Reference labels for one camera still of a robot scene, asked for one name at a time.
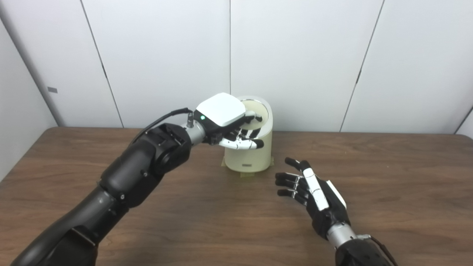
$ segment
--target metal shaft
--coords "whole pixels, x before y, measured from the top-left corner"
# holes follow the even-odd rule
[[[351,229],[351,226],[345,223],[334,224],[327,232],[327,238],[330,244],[335,248],[338,248],[343,243],[357,238],[355,232]]]

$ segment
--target black robotic arm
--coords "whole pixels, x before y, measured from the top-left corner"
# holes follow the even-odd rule
[[[11,265],[93,266],[100,241],[130,208],[149,196],[167,172],[189,159],[193,146],[206,142],[257,149],[264,145],[261,140],[235,134],[241,125],[258,119],[258,115],[247,112],[243,103],[229,94],[217,94],[195,111],[184,108],[164,118],[183,113],[188,114],[184,125],[154,127],[163,120],[158,119],[142,130],[103,172],[97,187],[42,232]]]

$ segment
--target robot finger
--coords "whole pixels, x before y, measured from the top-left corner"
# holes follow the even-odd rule
[[[251,122],[251,120],[256,119],[258,122],[263,121],[263,117],[257,114],[255,111],[246,111],[245,117],[248,119],[246,120],[247,123]]]
[[[309,199],[310,193],[307,190],[303,189],[301,186],[297,186],[296,191],[297,191],[297,194],[300,195],[305,200]]]
[[[307,206],[307,200],[301,196],[299,196],[299,193],[294,194],[294,199],[299,202],[300,204]]]
[[[231,141],[229,139],[223,138],[222,141],[219,142],[219,145],[233,150],[254,150],[262,148],[264,146],[264,142],[262,140],[241,139]]]
[[[285,179],[276,179],[274,182],[277,186],[287,186],[290,189],[296,189],[297,183],[296,182],[291,182]]]
[[[278,196],[280,197],[294,197],[296,192],[292,189],[278,189]]]
[[[295,199],[300,204],[307,206],[307,199],[298,195],[297,191],[291,189],[280,189],[278,190],[278,196],[291,197]]]
[[[277,180],[288,180],[291,182],[298,182],[300,178],[299,175],[290,174],[290,173],[276,173],[275,177]]]
[[[299,163],[298,160],[295,160],[295,159],[286,157],[286,159],[284,160],[284,162],[285,162],[286,164],[289,164],[290,166],[294,167],[294,168],[297,169],[298,171],[301,171],[301,170],[300,170],[300,166],[299,166],[300,163]]]

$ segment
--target black finger segment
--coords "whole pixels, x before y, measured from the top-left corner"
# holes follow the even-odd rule
[[[288,189],[278,189],[278,196],[292,197],[293,191]]]
[[[292,166],[292,167],[294,167],[295,169],[297,169],[297,170],[300,171],[299,162],[297,162],[295,159],[286,157],[286,159],[284,160],[284,162],[285,162],[286,164],[289,164],[290,166]]]
[[[299,202],[300,204],[307,206],[307,200],[303,197],[299,196],[297,193],[294,195],[294,199]]]
[[[304,160],[299,163],[300,171],[304,171],[307,168],[311,168],[308,161]]]
[[[288,181],[291,181],[291,182],[295,182],[298,178],[298,176],[292,175],[292,174],[289,174],[289,173],[276,173],[275,177],[276,177],[277,180],[288,180]]]

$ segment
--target cylindrical container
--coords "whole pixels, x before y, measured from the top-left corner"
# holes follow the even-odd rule
[[[272,111],[267,101],[256,96],[241,96],[239,100],[248,111],[255,111],[263,117],[261,122],[253,119],[244,124],[242,133],[247,138],[263,140],[264,147],[256,150],[233,150],[225,148],[225,164],[228,168],[242,173],[255,173],[266,170],[271,164]]]

